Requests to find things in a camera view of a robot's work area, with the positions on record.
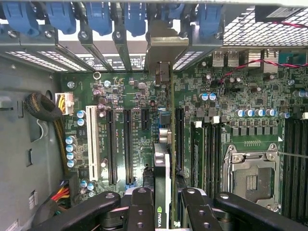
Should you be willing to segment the black main power connector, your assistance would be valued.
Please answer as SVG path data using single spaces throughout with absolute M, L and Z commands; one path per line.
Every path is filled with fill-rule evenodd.
M 69 197 L 64 199 L 64 204 L 69 208 L 74 207 L 78 203 L 79 197 L 78 175 L 76 172 L 69 172 L 62 181 L 64 181 L 64 187 L 69 189 Z

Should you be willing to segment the thin socket locking lever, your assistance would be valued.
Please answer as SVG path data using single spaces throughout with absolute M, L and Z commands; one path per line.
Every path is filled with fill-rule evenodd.
M 300 155 L 300 154 L 292 154 L 292 153 L 278 152 L 278 155 L 286 155 L 286 156 L 293 156 L 293 157 L 308 159 L 308 156 Z

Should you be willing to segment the green motherboard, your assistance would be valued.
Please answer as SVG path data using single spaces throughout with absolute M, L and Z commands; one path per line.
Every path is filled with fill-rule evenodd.
M 241 70 L 213 67 L 208 61 L 174 74 L 175 109 L 184 109 L 184 168 L 187 187 L 192 186 L 191 132 L 192 122 L 209 125 L 208 192 L 210 186 L 211 128 L 221 124 L 221 178 L 223 159 L 229 145 L 237 151 L 265 151 L 271 143 L 284 152 L 286 120 L 292 120 L 292 150 L 294 123 L 298 123 L 298 154 L 301 155 L 303 120 L 308 120 L 308 67 L 277 64 L 276 74 L 264 73 L 260 68 Z M 64 93 L 72 93 L 74 113 L 64 118 L 66 158 L 69 170 L 76 172 L 79 181 L 78 202 L 103 191 L 123 195 L 132 187 L 144 186 L 144 170 L 154 170 L 154 143 L 158 141 L 158 112 L 163 105 L 164 88 L 155 84 L 155 78 L 146 73 L 78 73 L 61 76 Z M 100 177 L 89 180 L 86 106 L 97 106 L 100 153 Z M 134 183 L 126 184 L 123 110 L 131 110 Z M 149 109 L 149 130 L 141 129 L 141 109 Z M 113 110 L 115 118 L 117 183 L 109 185 L 106 112 Z M 280 157 L 280 205 L 283 214 L 283 165 Z M 301 158 L 298 158 L 297 217 L 292 218 L 293 156 L 290 163 L 289 218 L 308 220 L 308 160 L 306 162 L 306 217 L 300 218 L 299 194 Z

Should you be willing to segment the long black expansion slot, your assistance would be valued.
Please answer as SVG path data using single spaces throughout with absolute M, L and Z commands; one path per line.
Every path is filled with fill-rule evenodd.
M 178 171 L 184 168 L 184 109 L 175 109 L 176 119 L 176 162 Z
M 132 185 L 134 183 L 133 176 L 133 143 L 132 143 L 132 118 L 131 110 L 123 110 L 124 122 L 124 147 L 125 147 L 125 168 L 126 168 L 126 184 Z
M 106 112 L 106 135 L 108 148 L 108 180 L 109 185 L 116 185 L 117 183 L 117 152 L 116 152 L 116 129 L 115 118 L 113 110 Z

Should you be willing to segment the black RAM slot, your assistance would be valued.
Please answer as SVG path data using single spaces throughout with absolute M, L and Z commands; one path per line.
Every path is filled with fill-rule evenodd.
M 292 150 L 292 120 L 287 119 L 285 125 L 285 144 L 284 144 L 284 152 L 290 153 Z M 290 216 L 289 207 L 290 207 L 290 163 L 291 157 L 285 155 L 284 156 L 284 165 L 283 165 L 283 185 L 284 185 L 284 193 L 283 193 L 283 214 L 286 217 Z
M 298 123 L 294 123 L 294 133 L 293 133 L 293 153 L 298 154 Z M 298 177 L 298 157 L 293 158 L 293 194 L 292 194 L 292 218 L 297 217 L 297 177 Z
M 306 189 L 306 168 L 307 168 L 307 149 L 308 149 L 308 120 L 302 121 L 302 141 L 301 141 L 301 172 L 300 172 L 300 194 L 299 194 L 299 217 L 306 217 L 306 197 L 307 197 L 307 189 Z
M 211 194 L 214 195 L 214 192 L 215 192 L 215 158 L 216 158 L 216 146 L 215 146 L 215 138 L 216 138 L 216 127 L 215 125 L 213 125 L 212 123 L 210 124 L 210 128 L 211 128 L 211 144 L 210 144 L 210 151 L 211 151 L 211 155 L 210 155 L 210 179 L 211 179 L 211 182 L 210 182 L 210 186 L 211 186 Z
M 208 177 L 209 177 L 209 173 L 208 173 L 208 164 L 209 164 L 209 160 L 208 160 L 208 155 L 209 155 L 209 125 L 207 123 L 205 123 L 205 186 L 204 186 L 204 190 L 207 193 L 208 192 Z
M 215 148 L 216 148 L 216 192 L 220 191 L 220 178 L 221 178 L 221 124 L 216 125 L 215 134 Z

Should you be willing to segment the white power connector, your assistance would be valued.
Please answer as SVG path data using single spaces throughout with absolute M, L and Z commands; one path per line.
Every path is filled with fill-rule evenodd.
M 63 115 L 73 115 L 74 104 L 72 93 L 55 93 L 55 105 Z

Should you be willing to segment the silver USB port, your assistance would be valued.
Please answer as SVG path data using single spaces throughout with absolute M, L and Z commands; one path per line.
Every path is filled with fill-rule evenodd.
M 225 52 L 215 51 L 212 53 L 212 66 L 213 67 L 225 67 Z
M 228 67 L 239 66 L 239 53 L 237 51 L 227 52 L 227 66 Z

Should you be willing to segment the teal port connector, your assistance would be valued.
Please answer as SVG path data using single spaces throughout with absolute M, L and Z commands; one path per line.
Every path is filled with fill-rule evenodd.
M 305 65 L 308 67 L 307 55 L 304 52 L 280 52 L 278 56 L 279 64 Z

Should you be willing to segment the blue card retention clip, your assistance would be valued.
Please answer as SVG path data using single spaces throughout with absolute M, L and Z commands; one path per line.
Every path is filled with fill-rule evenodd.
M 207 38 L 217 33 L 221 19 L 222 5 L 199 4 L 197 22 L 199 23 L 199 36 Z
M 124 17 L 125 28 L 133 37 L 142 36 L 145 34 L 146 4 L 141 2 L 125 3 Z
M 89 27 L 98 32 L 100 36 L 112 33 L 112 19 L 110 16 L 109 3 L 87 2 L 86 13 Z
M 50 24 L 65 35 L 76 32 L 76 19 L 71 2 L 47 2 L 46 12 Z
M 168 4 L 162 4 L 161 5 L 161 20 L 163 21 L 169 21 L 169 20 L 179 20 L 185 4 L 174 4 L 174 3 L 168 3 Z
M 2 7 L 5 18 L 13 30 L 31 37 L 39 35 L 36 14 L 30 2 L 3 1 Z

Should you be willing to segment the white PCI expansion slot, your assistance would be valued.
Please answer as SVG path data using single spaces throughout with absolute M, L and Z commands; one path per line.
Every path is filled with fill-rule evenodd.
M 86 106 L 87 143 L 89 160 L 89 180 L 98 181 L 100 177 L 100 153 L 97 122 L 97 106 Z

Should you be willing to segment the silver port block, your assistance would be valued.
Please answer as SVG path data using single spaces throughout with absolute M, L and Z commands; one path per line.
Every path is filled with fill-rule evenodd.
M 263 72 L 276 74 L 278 72 L 278 60 L 279 60 L 279 52 L 273 49 L 264 50 L 264 64 L 263 64 Z
M 261 62 L 257 60 L 261 58 L 261 50 L 244 50 L 241 52 L 241 62 L 247 64 L 249 68 L 260 68 Z

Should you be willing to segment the open grey PC case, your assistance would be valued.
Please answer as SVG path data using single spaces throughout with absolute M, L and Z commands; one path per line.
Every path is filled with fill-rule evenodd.
M 0 35 L 13 38 L 19 35 L 20 38 L 22 33 L 13 30 L 5 18 L 3 1 L 30 2 L 38 25 L 51 25 L 47 2 L 71 2 L 76 32 L 65 35 L 57 29 L 58 39 L 91 70 L 66 72 L 59 67 L 60 71 L 51 72 L 0 56 L 0 231 L 30 231 L 70 209 L 64 204 L 69 189 L 62 181 L 72 172 L 66 158 L 66 115 L 55 105 L 55 93 L 64 93 L 61 76 L 99 72 L 146 73 L 155 78 L 147 64 L 147 39 L 150 22 L 161 20 L 162 4 L 185 4 L 179 20 L 161 21 L 175 29 L 180 37 L 187 38 L 188 47 L 192 37 L 199 36 L 199 4 L 222 5 L 218 31 L 213 36 L 222 39 L 223 44 L 213 52 L 226 53 L 225 68 L 246 68 L 247 64 L 241 62 L 244 50 L 261 50 L 262 58 L 257 61 L 262 66 L 266 49 L 279 53 L 304 52 L 308 60 L 308 0 L 0 0 Z M 88 25 L 86 3 L 106 1 L 110 7 L 112 33 L 100 36 Z M 124 4 L 128 2 L 146 4 L 146 30 L 142 36 L 133 37 L 125 28 Z M 257 5 L 304 10 L 283 22 L 263 23 L 255 22 Z M 227 66 L 228 51 L 239 53 L 239 66 Z M 183 71 L 204 61 L 212 64 L 212 53 Z M 181 222 L 183 210 L 176 184 L 174 193 L 175 212 L 172 227 L 167 231 L 191 231 Z

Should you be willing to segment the perforated metal slot cover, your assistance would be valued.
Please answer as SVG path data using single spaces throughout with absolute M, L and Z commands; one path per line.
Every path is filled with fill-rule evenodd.
M 51 25 L 39 25 L 39 34 L 31 37 L 22 34 L 20 45 L 26 52 L 62 67 L 66 72 L 88 72 L 91 70 L 83 60 L 61 45 L 58 30 Z
M 207 38 L 194 36 L 191 41 L 185 53 L 173 64 L 174 72 L 189 68 L 211 54 L 215 49 L 220 48 L 223 44 L 222 39 L 215 38 L 214 36 L 209 36 Z
M 46 71 L 60 71 L 59 66 L 40 58 L 33 52 L 27 52 L 25 48 L 22 48 L 19 35 L 17 35 L 16 38 L 8 34 L 0 35 L 0 56 Z

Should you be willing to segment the silver CPU socket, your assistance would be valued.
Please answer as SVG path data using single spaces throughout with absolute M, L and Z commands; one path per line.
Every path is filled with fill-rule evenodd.
M 221 190 L 240 196 L 273 212 L 281 209 L 280 157 L 277 145 L 265 151 L 237 151 L 227 147 L 222 167 Z

